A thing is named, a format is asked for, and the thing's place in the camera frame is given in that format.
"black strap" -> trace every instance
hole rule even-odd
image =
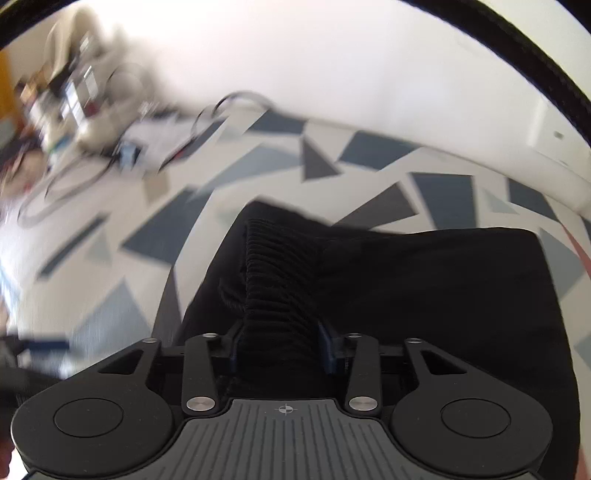
[[[591,145],[591,101],[542,49],[478,0],[400,0],[470,35],[534,85]],[[572,2],[563,0],[571,7]],[[16,0],[0,7],[0,48],[73,0]],[[572,7],[571,12],[580,14]],[[581,16],[588,28],[588,16]]]

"black pants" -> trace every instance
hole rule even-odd
[[[245,340],[239,379],[226,386],[230,396],[332,396],[335,386],[319,362],[319,320],[382,344],[420,337],[538,400],[554,427],[540,474],[574,478],[577,385],[550,273],[531,232],[388,235],[253,202],[223,240],[177,342],[224,333],[238,319]]]

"metal bolt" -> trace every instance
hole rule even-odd
[[[209,397],[193,397],[187,400],[187,408],[193,411],[208,411],[216,406],[216,401]]]
[[[349,407],[357,411],[371,411],[378,406],[378,401],[372,397],[353,397],[349,400]]]

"ribbed fabric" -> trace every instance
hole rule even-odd
[[[230,384],[226,395],[333,395],[320,362],[319,316],[313,298],[320,243],[267,220],[250,220],[245,229],[244,295],[223,288],[223,301],[243,311],[239,381]],[[237,304],[241,297],[244,308]]]

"gray triangle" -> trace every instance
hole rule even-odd
[[[382,170],[416,149],[415,145],[402,140],[358,131],[343,151],[340,160]]]
[[[417,212],[405,197],[400,183],[395,183],[339,220],[337,225],[370,229],[416,214]]]
[[[152,337],[162,341],[162,346],[173,344],[174,334],[181,325],[181,312],[178,306],[177,283],[174,276],[174,267],[170,269],[158,313],[152,328]]]
[[[472,176],[413,172],[414,183],[438,230],[476,228]]]
[[[95,243],[88,249],[86,258],[101,265],[111,265],[113,263],[113,258],[109,250],[109,244],[104,230],[99,233],[96,237]]]
[[[495,197],[491,192],[486,189],[484,190],[484,195],[486,196],[486,201],[488,202],[488,206],[493,213],[513,213],[517,214],[516,211],[511,208],[508,203],[503,202],[503,200]]]
[[[583,264],[570,248],[542,228],[540,242],[544,247],[556,294],[562,299],[584,274]]]
[[[556,214],[544,194],[513,179],[507,179],[507,182],[509,184],[509,201],[511,203],[558,222]]]
[[[583,217],[581,217],[581,220],[583,221],[585,230],[587,230],[587,236],[589,237],[589,240],[591,240],[591,222],[589,222],[586,218]]]
[[[334,177],[340,172],[332,166],[305,138],[302,140],[302,158],[304,160],[304,180]]]
[[[304,124],[305,122],[299,118],[293,118],[273,110],[267,110],[247,131],[301,135]]]
[[[39,272],[40,278],[47,278],[50,277],[53,271],[58,268],[62,262],[68,258],[68,256],[76,249],[78,246],[88,238],[88,236],[94,232],[98,227],[100,227],[105,220],[107,220],[106,215],[99,215],[94,220],[92,220],[89,224],[87,224],[76,236],[72,237],[72,239],[65,244],[61,250],[59,250],[56,254],[51,257],[45,266]]]
[[[209,196],[210,192],[185,188],[132,233],[121,248],[174,265]]]
[[[85,358],[106,357],[149,335],[150,327],[124,280],[74,330],[70,346]]]
[[[300,164],[299,157],[293,153],[279,148],[259,145],[211,179],[199,189],[199,192],[212,192],[227,183],[260,176],[265,173],[287,170]]]

